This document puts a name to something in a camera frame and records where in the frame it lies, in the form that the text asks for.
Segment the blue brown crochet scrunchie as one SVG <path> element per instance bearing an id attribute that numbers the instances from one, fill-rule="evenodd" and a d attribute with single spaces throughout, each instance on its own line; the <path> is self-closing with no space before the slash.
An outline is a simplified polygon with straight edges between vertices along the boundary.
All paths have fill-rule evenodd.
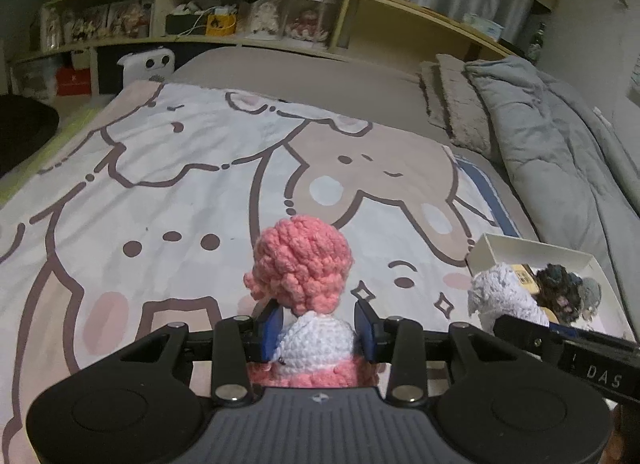
<path id="1" fill-rule="evenodd" d="M 536 272 L 540 292 L 535 296 L 541 307 L 551 309 L 561 325 L 570 325 L 580 316 L 580 297 L 577 291 L 582 282 L 575 273 L 569 273 L 562 265 L 548 264 Z"/>

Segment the grey crochet ball toy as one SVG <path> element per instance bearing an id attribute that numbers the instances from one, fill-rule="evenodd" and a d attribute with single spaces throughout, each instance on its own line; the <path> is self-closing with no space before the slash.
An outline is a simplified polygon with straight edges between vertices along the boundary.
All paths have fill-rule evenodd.
<path id="1" fill-rule="evenodd" d="M 580 297 L 580 315 L 585 321 L 591 321 L 597 316 L 602 299 L 601 285 L 597 280 L 585 277 L 578 284 L 577 291 Z"/>

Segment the pink white crochet doll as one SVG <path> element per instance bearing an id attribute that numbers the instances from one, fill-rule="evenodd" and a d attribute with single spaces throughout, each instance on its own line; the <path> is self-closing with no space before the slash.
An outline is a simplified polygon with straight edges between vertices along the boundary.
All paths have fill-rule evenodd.
<path id="1" fill-rule="evenodd" d="M 265 362 L 247 366 L 265 387 L 352 388 L 378 385 L 352 326 L 334 316 L 352 269 L 345 237 L 321 219 L 296 215 L 265 229 L 243 282 L 255 301 L 273 299 L 295 319 L 277 335 Z"/>

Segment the white lavender crochet toy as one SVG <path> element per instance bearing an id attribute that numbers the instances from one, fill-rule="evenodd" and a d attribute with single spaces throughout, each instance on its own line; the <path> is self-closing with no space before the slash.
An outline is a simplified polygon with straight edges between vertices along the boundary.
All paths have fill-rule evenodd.
<path id="1" fill-rule="evenodd" d="M 496 320 L 507 315 L 548 327 L 549 318 L 523 287 L 511 266 L 500 263 L 477 273 L 468 291 L 468 309 L 485 332 L 494 333 Z"/>

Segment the yellow patterned small box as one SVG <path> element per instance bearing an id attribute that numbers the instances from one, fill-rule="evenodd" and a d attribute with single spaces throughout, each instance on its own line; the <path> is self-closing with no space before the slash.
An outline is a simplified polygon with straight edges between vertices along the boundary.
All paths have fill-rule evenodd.
<path id="1" fill-rule="evenodd" d="M 511 266 L 518 282 L 528 291 L 529 294 L 538 295 L 540 292 L 539 284 L 533 270 L 526 264 L 513 264 Z"/>

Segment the white cardboard tray box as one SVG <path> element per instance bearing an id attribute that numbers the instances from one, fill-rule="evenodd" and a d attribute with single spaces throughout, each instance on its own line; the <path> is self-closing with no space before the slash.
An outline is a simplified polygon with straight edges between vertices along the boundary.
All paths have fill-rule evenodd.
<path id="1" fill-rule="evenodd" d="M 554 245 L 485 233 L 466 258 L 469 315 L 491 330 L 501 314 L 634 340 L 597 260 Z"/>

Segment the grey quilted comforter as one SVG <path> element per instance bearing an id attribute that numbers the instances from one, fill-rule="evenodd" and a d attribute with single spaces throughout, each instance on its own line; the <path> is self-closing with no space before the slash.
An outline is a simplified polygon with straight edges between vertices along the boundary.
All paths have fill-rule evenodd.
<path id="1" fill-rule="evenodd" d="M 639 170 L 612 127 L 520 57 L 469 62 L 465 72 L 539 239 L 597 258 L 638 325 Z"/>

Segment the cartoon animal print blanket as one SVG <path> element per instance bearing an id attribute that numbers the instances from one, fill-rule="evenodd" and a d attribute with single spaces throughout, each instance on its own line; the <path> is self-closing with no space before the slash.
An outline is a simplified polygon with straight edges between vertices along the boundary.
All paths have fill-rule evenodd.
<path id="1" fill-rule="evenodd" d="M 44 388 L 179 321 L 247 314 L 258 235 L 340 229 L 355 299 L 440 329 L 466 316 L 466 255 L 519 237 L 515 202 L 442 139 L 241 90 L 140 83 L 1 210 L 1 458 L 30 463 Z"/>

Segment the beige fluffy pillow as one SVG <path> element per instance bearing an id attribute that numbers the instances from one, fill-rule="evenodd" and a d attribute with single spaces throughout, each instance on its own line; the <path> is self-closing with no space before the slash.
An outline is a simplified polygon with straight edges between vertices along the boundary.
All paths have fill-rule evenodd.
<path id="1" fill-rule="evenodd" d="M 420 84 L 427 119 L 442 128 L 451 143 L 482 155 L 499 158 L 489 113 L 465 72 L 465 63 L 448 54 L 420 63 Z"/>

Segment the white panda face device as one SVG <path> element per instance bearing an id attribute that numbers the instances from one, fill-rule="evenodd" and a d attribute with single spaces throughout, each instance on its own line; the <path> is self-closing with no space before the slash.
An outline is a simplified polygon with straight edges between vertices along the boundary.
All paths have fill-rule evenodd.
<path id="1" fill-rule="evenodd" d="M 122 67 L 124 86 L 136 81 L 163 81 L 175 71 L 175 53 L 166 47 L 157 47 L 155 50 L 122 56 L 117 65 Z"/>

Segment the yellow bag on shelf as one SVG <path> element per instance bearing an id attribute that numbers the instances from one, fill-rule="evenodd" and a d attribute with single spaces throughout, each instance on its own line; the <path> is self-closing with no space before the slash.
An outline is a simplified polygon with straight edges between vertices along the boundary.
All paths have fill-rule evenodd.
<path id="1" fill-rule="evenodd" d="M 235 14 L 209 14 L 207 16 L 205 34 L 207 36 L 228 36 L 235 34 Z"/>

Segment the red doll in clear case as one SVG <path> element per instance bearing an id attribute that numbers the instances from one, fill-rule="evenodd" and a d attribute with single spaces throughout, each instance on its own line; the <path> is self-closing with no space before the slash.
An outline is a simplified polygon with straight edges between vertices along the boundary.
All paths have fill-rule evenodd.
<path id="1" fill-rule="evenodd" d="M 299 42 L 326 46 L 332 33 L 336 6 L 335 0 L 290 0 L 284 36 Z"/>

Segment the tissue box on headboard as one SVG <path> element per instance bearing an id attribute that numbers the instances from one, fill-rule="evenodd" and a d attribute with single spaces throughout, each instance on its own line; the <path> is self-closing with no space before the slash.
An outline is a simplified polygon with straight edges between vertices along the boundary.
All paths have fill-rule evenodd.
<path id="1" fill-rule="evenodd" d="M 500 40 L 503 32 L 503 26 L 501 24 L 497 24 L 495 21 L 483 18 L 474 13 L 465 13 L 462 22 L 478 33 L 488 36 L 489 39 L 495 42 Z"/>

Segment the wooden headboard shelf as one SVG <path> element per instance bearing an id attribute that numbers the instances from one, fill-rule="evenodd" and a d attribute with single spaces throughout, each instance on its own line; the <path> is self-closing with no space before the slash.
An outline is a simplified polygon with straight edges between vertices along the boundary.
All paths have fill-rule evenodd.
<path id="1" fill-rule="evenodd" d="M 358 60 L 413 73 L 437 54 L 460 60 L 501 59 L 509 50 L 457 22 L 409 0 L 335 0 L 336 15 L 326 46 L 284 36 L 254 40 L 243 33 L 247 0 L 50 0 L 40 9 L 40 45 L 11 62 L 12 85 L 21 91 L 35 76 L 50 78 L 64 62 L 91 73 L 91 93 L 111 84 L 105 62 L 120 53 L 165 46 L 178 61 L 190 50 L 239 46 L 268 48 L 336 60 Z M 236 15 L 235 34 L 207 36 L 209 14 Z"/>

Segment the red box on shelf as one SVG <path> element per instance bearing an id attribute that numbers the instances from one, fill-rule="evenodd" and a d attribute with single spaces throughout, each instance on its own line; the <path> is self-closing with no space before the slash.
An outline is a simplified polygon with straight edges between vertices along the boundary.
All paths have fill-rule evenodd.
<path id="1" fill-rule="evenodd" d="M 91 94 L 91 73 L 89 69 L 61 67 L 55 73 L 56 94 L 58 96 L 80 96 Z"/>

